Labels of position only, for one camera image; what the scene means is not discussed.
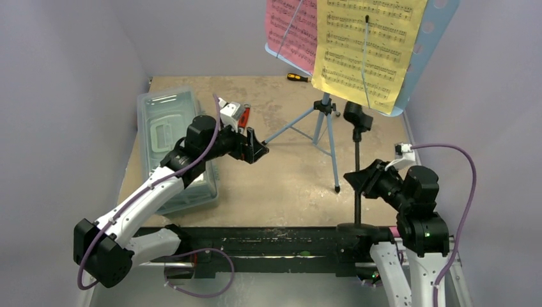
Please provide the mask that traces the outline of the red handled adjustable wrench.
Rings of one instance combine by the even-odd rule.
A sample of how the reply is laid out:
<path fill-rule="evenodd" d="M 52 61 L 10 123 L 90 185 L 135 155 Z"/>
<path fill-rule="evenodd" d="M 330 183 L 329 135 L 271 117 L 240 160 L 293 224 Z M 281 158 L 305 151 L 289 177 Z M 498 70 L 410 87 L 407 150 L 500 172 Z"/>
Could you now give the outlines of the red handled adjustable wrench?
<path fill-rule="evenodd" d="M 245 103 L 243 105 L 243 107 L 244 107 L 244 111 L 243 111 L 240 119 L 238 120 L 238 132 L 241 133 L 241 134 L 243 134 L 245 132 L 245 128 L 246 128 L 246 126 L 248 124 L 251 105 L 249 103 Z"/>

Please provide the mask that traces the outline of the black microphone stand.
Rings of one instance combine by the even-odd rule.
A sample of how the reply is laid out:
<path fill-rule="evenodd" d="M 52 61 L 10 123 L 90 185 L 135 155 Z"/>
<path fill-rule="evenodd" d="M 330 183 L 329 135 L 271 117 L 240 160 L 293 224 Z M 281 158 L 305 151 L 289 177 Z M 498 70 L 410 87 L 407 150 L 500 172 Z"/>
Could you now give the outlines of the black microphone stand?
<path fill-rule="evenodd" d="M 371 130 L 373 117 L 366 114 L 361 105 L 347 101 L 343 111 L 343 118 L 353 125 L 352 140 L 355 148 L 355 171 L 360 171 L 360 143 L 362 141 L 362 134 Z M 373 236 L 378 233 L 377 227 L 362 223 L 361 193 L 355 189 L 354 222 L 339 224 L 337 230 L 355 236 L 358 240 L 358 249 L 370 248 Z"/>

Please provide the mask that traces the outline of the pink sheet music page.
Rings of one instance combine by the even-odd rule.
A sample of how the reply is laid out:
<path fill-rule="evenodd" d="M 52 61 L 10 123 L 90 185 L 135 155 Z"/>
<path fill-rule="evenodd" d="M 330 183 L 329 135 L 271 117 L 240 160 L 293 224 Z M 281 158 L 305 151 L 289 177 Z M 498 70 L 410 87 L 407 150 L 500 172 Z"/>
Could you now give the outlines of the pink sheet music page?
<path fill-rule="evenodd" d="M 316 7 L 313 0 L 268 0 L 265 10 L 265 50 L 308 75 L 316 58 Z"/>

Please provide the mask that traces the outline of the yellow sheet music page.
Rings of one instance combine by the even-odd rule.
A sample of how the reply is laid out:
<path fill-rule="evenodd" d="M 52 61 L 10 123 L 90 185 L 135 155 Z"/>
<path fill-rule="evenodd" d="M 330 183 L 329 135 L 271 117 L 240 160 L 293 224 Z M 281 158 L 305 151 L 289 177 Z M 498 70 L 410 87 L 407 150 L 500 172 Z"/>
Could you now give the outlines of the yellow sheet music page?
<path fill-rule="evenodd" d="M 427 1 L 317 1 L 313 87 L 390 115 L 426 6 Z"/>

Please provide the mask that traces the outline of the blue perforated music stand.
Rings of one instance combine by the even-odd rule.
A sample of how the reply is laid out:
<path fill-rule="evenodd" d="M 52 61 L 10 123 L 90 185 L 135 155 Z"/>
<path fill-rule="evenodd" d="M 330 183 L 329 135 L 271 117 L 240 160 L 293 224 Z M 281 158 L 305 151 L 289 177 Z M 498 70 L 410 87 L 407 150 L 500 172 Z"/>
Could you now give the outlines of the blue perforated music stand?
<path fill-rule="evenodd" d="M 459 7 L 458 1 L 268 1 L 265 50 L 308 77 L 323 97 L 317 113 L 318 146 L 337 161 L 332 97 L 394 117 L 410 96 Z"/>

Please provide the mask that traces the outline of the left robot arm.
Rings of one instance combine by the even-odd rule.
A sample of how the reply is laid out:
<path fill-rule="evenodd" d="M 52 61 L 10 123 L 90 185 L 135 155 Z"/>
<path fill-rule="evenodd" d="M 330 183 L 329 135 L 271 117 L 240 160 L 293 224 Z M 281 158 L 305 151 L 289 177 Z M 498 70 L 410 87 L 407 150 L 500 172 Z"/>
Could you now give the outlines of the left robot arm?
<path fill-rule="evenodd" d="M 176 262 L 187 259 L 190 244 L 182 239 L 178 227 L 165 226 L 143 236 L 136 235 L 138 229 L 203 174 L 207 162 L 229 155 L 254 164 L 268 152 L 251 127 L 240 133 L 211 116 L 195 117 L 186 135 L 126 200 L 95 221 L 82 219 L 75 225 L 73 255 L 79 266 L 77 286 L 89 290 L 99 283 L 111 288 L 143 263 L 167 256 Z"/>

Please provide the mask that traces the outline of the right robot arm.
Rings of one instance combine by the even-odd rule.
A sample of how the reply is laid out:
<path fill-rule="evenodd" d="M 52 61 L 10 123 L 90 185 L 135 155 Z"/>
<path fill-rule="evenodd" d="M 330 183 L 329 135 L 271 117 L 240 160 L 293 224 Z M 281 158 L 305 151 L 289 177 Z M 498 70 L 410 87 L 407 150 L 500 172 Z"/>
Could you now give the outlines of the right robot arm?
<path fill-rule="evenodd" d="M 400 177 L 395 165 L 377 159 L 344 178 L 357 196 L 381 198 L 397 211 L 396 226 L 411 270 L 413 305 L 445 306 L 444 278 L 456 255 L 450 248 L 449 229 L 435 211 L 438 175 L 415 165 Z"/>

